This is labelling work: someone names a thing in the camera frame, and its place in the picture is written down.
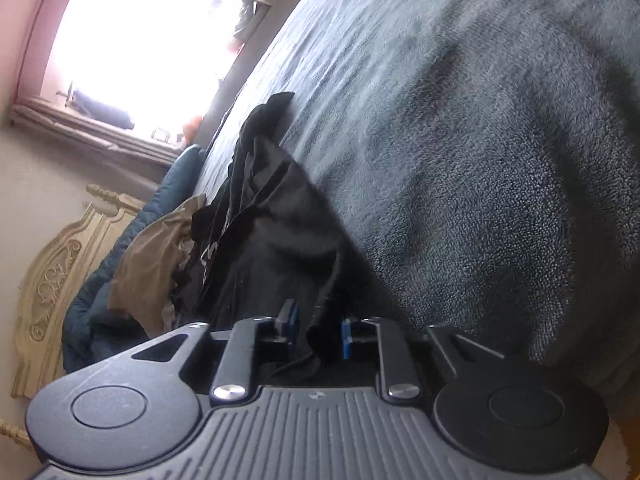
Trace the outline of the black t-shirt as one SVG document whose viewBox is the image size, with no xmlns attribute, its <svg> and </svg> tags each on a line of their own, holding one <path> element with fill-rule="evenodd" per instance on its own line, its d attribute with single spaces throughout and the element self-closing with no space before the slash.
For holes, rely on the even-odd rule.
<svg viewBox="0 0 640 480">
<path fill-rule="evenodd" d="M 366 275 L 328 201 L 280 147 L 292 99 L 276 93 L 246 118 L 226 180 L 192 217 L 194 246 L 170 295 L 177 324 L 213 328 L 274 318 L 292 302 L 292 361 L 260 372 L 280 386 L 309 385 L 337 362 L 341 320 L 354 312 Z"/>
</svg>

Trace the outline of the beige clothes pile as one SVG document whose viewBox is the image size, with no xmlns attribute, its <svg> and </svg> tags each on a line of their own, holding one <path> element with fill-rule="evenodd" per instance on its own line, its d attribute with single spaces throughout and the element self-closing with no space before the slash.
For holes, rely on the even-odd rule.
<svg viewBox="0 0 640 480">
<path fill-rule="evenodd" d="M 170 330 L 176 310 L 169 298 L 175 280 L 194 247 L 192 217 L 206 196 L 192 196 L 169 214 L 152 222 L 131 242 L 111 281 L 107 309 L 132 318 L 151 338 Z"/>
</svg>

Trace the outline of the clothes on window sill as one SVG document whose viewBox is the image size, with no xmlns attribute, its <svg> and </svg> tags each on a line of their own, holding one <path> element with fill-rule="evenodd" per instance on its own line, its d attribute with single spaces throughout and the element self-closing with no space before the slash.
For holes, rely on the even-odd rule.
<svg viewBox="0 0 640 480">
<path fill-rule="evenodd" d="M 250 38 L 250 25 L 256 16 L 258 3 L 255 0 L 241 0 L 239 21 L 234 26 L 231 50 L 239 53 Z"/>
</svg>

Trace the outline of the blue duvet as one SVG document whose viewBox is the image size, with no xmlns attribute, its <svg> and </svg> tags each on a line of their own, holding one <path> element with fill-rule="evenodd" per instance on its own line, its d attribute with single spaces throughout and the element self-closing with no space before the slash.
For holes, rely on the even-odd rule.
<svg viewBox="0 0 640 480">
<path fill-rule="evenodd" d="M 141 344 L 146 333 L 125 310 L 110 308 L 110 301 L 125 278 L 137 281 L 126 255 L 134 239 L 152 223 L 192 196 L 205 152 L 186 148 L 165 174 L 154 195 L 138 211 L 114 247 L 81 285 L 67 308 L 62 325 L 63 370 L 70 374 Z"/>
</svg>

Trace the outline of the cream carved headboard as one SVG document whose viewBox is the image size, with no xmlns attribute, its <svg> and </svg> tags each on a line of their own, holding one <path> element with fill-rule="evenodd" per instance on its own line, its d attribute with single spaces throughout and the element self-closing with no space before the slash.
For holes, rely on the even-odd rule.
<svg viewBox="0 0 640 480">
<path fill-rule="evenodd" d="M 30 399 L 63 374 L 62 326 L 81 285 L 114 247 L 144 203 L 95 184 L 82 217 L 56 234 L 32 260 L 17 300 L 14 399 Z"/>
</svg>

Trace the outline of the grey bed blanket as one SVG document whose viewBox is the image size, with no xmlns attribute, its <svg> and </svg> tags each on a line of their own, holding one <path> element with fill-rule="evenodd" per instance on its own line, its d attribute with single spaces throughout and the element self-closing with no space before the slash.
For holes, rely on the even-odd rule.
<svg viewBox="0 0 640 480">
<path fill-rule="evenodd" d="M 638 385 L 639 0 L 300 0 L 198 192 L 280 91 L 283 147 L 411 325 Z"/>
</svg>

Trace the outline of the orange item on sill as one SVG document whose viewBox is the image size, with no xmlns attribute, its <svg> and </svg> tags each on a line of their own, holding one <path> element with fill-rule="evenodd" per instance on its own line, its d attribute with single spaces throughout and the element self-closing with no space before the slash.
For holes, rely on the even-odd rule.
<svg viewBox="0 0 640 480">
<path fill-rule="evenodd" d="M 198 129 L 202 123 L 203 117 L 196 116 L 190 122 L 182 128 L 182 144 L 186 148 L 194 143 L 195 137 L 198 134 Z"/>
</svg>

